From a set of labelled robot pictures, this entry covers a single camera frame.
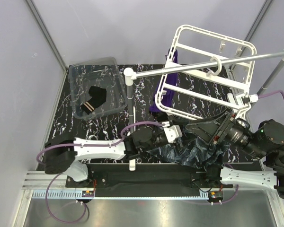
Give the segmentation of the white clip sock hanger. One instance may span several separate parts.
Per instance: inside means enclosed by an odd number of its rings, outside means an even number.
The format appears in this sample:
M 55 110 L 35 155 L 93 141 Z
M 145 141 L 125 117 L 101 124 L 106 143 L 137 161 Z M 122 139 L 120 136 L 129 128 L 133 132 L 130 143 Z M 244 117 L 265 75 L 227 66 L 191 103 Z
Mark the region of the white clip sock hanger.
M 255 64 L 255 60 L 251 60 L 250 58 L 248 58 L 247 60 L 243 60 L 242 58 L 234 58 L 234 59 L 229 59 L 220 55 L 216 55 L 213 54 L 211 52 L 206 52 L 203 50 L 199 50 L 184 44 L 181 44 L 179 42 L 179 38 L 180 35 L 183 31 L 185 30 L 189 30 L 201 35 L 205 35 L 208 37 L 212 37 L 212 38 L 216 38 L 218 40 L 220 40 L 221 42 L 229 42 L 229 43 L 233 43 L 236 44 L 238 47 L 245 47 L 247 49 L 250 50 L 251 52 L 251 56 L 255 57 L 257 54 L 257 50 L 256 47 L 247 41 L 243 41 L 243 40 L 239 40 L 233 37 L 229 37 L 229 36 L 225 36 L 225 35 L 221 35 L 218 33 L 214 33 L 208 30 L 204 30 L 195 26 L 191 26 L 191 25 L 181 25 L 180 27 L 178 27 L 178 29 L 176 30 L 175 36 L 173 38 L 172 41 L 172 45 L 167 57 L 167 61 L 165 64 L 165 68 L 162 69 L 162 71 L 160 72 L 161 75 L 161 80 L 159 83 L 159 88 L 158 91 L 156 92 L 155 95 L 155 104 L 156 106 L 159 108 L 159 110 L 161 110 L 162 112 L 167 113 L 168 115 L 176 115 L 179 117 L 183 117 L 189 120 L 196 120 L 196 119 L 200 119 L 199 116 L 191 114 L 191 113 L 186 113 L 184 111 L 180 111 L 171 107 L 167 107 L 165 105 L 163 105 L 161 103 L 161 99 L 162 99 L 162 95 L 163 95 L 163 91 L 164 89 L 170 89 L 173 90 L 175 92 L 181 93 L 181 94 L 185 94 L 188 96 L 192 96 L 194 98 L 199 98 L 205 101 L 209 101 L 212 103 L 216 103 L 219 105 L 223 105 L 225 107 L 231 108 L 235 114 L 237 111 L 237 108 L 239 107 L 234 98 L 234 102 L 226 102 L 226 101 L 222 101 L 210 96 L 206 96 L 206 95 L 202 95 L 200 93 L 197 92 L 193 92 L 187 89 L 183 89 L 177 86 L 173 86 L 170 84 L 166 83 L 166 78 L 168 74 L 171 73 L 185 73 L 189 76 L 193 76 L 205 81 L 209 81 L 215 84 L 220 84 L 223 86 L 227 86 L 227 87 L 231 87 L 231 88 L 235 88 L 238 90 L 242 90 L 242 93 L 245 93 L 246 96 L 249 96 L 249 89 L 250 89 L 250 84 L 251 84 L 251 80 L 252 80 L 252 76 L 253 76 L 253 70 L 254 70 L 254 64 Z M 191 51 L 191 52 L 195 52 L 201 55 L 206 55 L 210 57 L 210 61 L 208 63 L 202 63 L 202 64 L 197 64 L 195 66 L 193 65 L 180 65 L 177 63 L 173 63 L 172 62 L 172 58 L 174 56 L 175 51 L 177 50 L 177 48 L 181 48 L 187 51 Z M 244 82 L 237 82 L 235 80 L 232 79 L 226 79 L 226 78 L 222 78 L 219 77 L 219 74 L 222 70 L 222 66 L 223 65 L 229 65 L 229 64 L 238 64 L 240 66 L 243 66 L 245 68 L 248 69 L 248 73 L 246 76 L 246 79 Z

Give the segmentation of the purple sock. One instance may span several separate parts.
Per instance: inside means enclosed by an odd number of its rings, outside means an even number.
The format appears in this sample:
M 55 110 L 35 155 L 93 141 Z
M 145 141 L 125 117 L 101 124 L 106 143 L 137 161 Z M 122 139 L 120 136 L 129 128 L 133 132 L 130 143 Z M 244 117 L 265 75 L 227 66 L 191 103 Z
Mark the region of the purple sock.
M 174 53 L 172 62 L 178 63 L 178 51 L 177 50 Z M 176 86 L 177 81 L 178 81 L 178 73 L 171 73 L 167 75 L 167 78 L 166 78 L 167 84 Z M 159 88 L 159 84 L 157 85 L 156 91 L 154 92 L 154 95 L 153 95 L 153 104 L 149 107 L 149 113 L 153 116 L 161 112 L 161 110 L 159 110 L 159 108 L 155 104 L 155 95 L 156 95 L 156 92 L 158 91 L 158 88 Z M 167 107 L 171 107 L 175 91 L 170 90 L 170 89 L 164 89 L 164 92 L 165 93 L 162 95 L 161 103 Z

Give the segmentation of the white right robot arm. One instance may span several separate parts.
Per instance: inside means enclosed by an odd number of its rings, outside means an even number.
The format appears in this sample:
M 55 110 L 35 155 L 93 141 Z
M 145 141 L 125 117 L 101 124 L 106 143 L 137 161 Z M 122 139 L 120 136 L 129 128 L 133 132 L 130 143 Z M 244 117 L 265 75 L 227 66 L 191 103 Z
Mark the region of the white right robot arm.
M 264 121 L 252 133 L 245 120 L 225 111 L 215 117 L 195 120 L 186 128 L 207 145 L 229 143 L 256 160 L 265 158 L 271 171 L 240 171 L 229 167 L 209 167 L 205 181 L 219 184 L 258 187 L 276 191 L 284 199 L 284 126 L 275 120 Z

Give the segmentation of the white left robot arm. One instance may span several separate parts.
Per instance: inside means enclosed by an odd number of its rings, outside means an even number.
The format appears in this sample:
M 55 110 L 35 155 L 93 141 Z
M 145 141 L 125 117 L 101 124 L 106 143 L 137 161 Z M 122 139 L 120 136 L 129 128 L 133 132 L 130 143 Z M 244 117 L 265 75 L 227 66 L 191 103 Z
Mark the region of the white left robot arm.
M 82 187 L 92 184 L 93 176 L 86 167 L 77 162 L 84 159 L 133 160 L 141 153 L 174 143 L 182 137 L 180 126 L 166 122 L 136 122 L 121 130 L 118 140 L 84 140 L 73 138 L 56 145 L 47 144 L 37 155 L 48 175 L 67 172 L 69 168 L 78 172 L 76 182 Z

